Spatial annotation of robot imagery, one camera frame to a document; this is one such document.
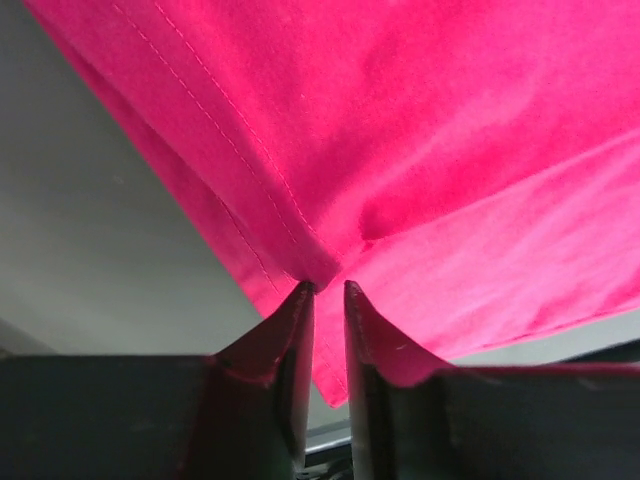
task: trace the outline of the pink fabric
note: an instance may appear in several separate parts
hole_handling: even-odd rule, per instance
[[[447,359],[640,303],[637,1],[27,4],[332,405],[347,278]]]

